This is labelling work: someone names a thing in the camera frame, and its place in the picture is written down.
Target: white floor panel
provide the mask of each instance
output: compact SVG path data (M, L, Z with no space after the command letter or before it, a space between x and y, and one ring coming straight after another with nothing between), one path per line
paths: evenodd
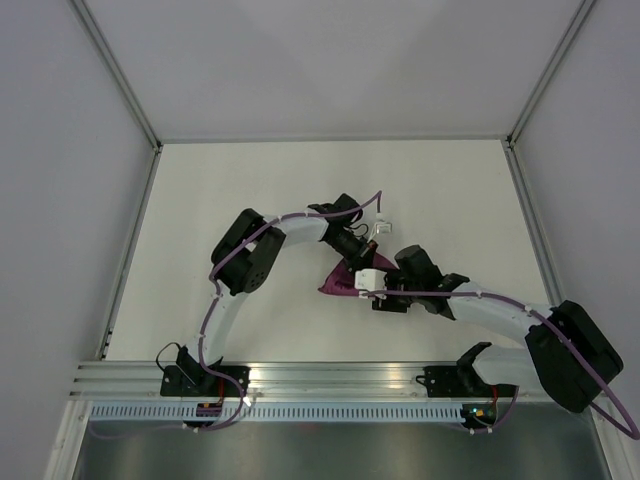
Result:
M284 214L343 192L364 202L380 189L393 222L378 239L382 254L418 243L443 273L546 301L498 141L166 145L107 358L150 360L195 334L213 294L211 251L244 208ZM325 244L283 251L240 311L225 359L453 360L478 341L511 344L419 306L374 312L367 301L318 293L339 260Z

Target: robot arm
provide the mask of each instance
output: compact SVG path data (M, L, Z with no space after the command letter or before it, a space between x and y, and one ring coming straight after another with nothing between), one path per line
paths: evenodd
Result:
M432 314L481 325L522 345L506 349L481 343L463 355L458 361L459 373L467 376L464 382L470 390L479 383L521 385L529 391L544 389L574 412L584 410L600 393L593 378L557 336L527 310L514 308L519 302L509 305L492 298L492 292L465 276L443 275L418 245L395 256L398 269L372 270L377 243L357 237L347 228L361 217L357 207L355 200L343 194L333 204L310 205L307 213L277 226L268 226L275 217L264 217L251 209L240 214L211 256L216 266L211 279L219 289L217 303L212 305L203 330L178 353L179 382L186 385L187 392L191 389L191 394L203 395L210 391L211 376L200 366L199 354L208 367L220 367L238 310L247 295L264 283L280 250L322 241L343 257L347 270L356 276L356 288L366 290L366 297L373 295L374 310L406 313L418 303ZM341 215L346 211L352 213ZM262 233L247 243L259 230ZM557 308L532 308L561 329L605 382L622 370L620 357L579 305L566 301Z
M465 377L463 383L471 390L477 384L520 385L529 392L544 390L572 412L582 412L601 392L558 336L532 312L560 330L605 383L622 371L620 356L576 303L567 300L558 307L526 305L484 289L462 275L442 275L418 245L400 251L395 260L399 270L367 270L356 276L360 288L374 290L374 310L406 312L411 304L418 303L430 313L480 325L524 347L479 343L465 353L458 361L458 375Z

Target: gray wall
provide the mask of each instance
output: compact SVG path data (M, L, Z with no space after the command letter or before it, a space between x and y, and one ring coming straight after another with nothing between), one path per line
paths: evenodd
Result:
M158 135L506 134L580 0L87 0Z
M598 3L519 153L565 292L622 355L613 386L640 420L638 25L637 0Z
M41 478L151 149L64 0L0 6L0 476Z

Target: black joint actuator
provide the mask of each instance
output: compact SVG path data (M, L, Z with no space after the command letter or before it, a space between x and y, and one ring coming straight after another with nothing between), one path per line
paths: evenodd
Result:
M622 359L584 308L565 300L551 310L548 320L571 341L605 383L622 371ZM547 326L531 327L525 341L542 387L559 405L580 413L601 392L591 375Z
M431 261L427 252L420 245L404 248L394 258L399 270L387 272L385 276L387 290L453 292L460 285L469 281L467 277L457 273L442 275L438 266ZM429 313L455 320L447 299L448 297L420 295L415 297L390 296L385 300L374 299L373 309L405 313L409 305L419 303Z
M318 213L330 214L339 213L357 208L360 204L346 193L334 203L323 203L322 205L309 205L309 208ZM355 272L363 268L373 266L373 257L378 248L374 241L368 242L363 237L357 237L347 227L362 218L362 210L348 215L338 215L327 218L327 230L321 241L329 244L336 252L344 258L347 270Z
M266 224L264 217L248 208L243 210L222 237L211 254L211 261L217 264L249 236ZM270 227L253 242L253 249L245 247L222 267L217 277L231 295L240 292L251 293L266 280L271 267L280 253L286 235L282 230Z

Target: white wall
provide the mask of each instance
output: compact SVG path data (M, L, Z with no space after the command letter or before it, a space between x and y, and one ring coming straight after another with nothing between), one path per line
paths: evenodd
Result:
M506 134L579 0L88 0L158 135Z
M64 0L0 6L0 465L41 478L151 150Z
M445 273L545 302L535 254L498 140L262 142L165 145L107 358L153 360L193 338L211 303L211 250L244 208L284 214L346 192L383 191L393 259L420 244ZM375 209L363 219L371 225ZM414 306L372 312L317 288L341 259L307 243L287 248L242 305L225 361L454 360L478 341L513 343ZM175 359L175 350L166 352Z
M622 355L613 386L640 421L638 25L637 0L598 3L519 152L566 295Z

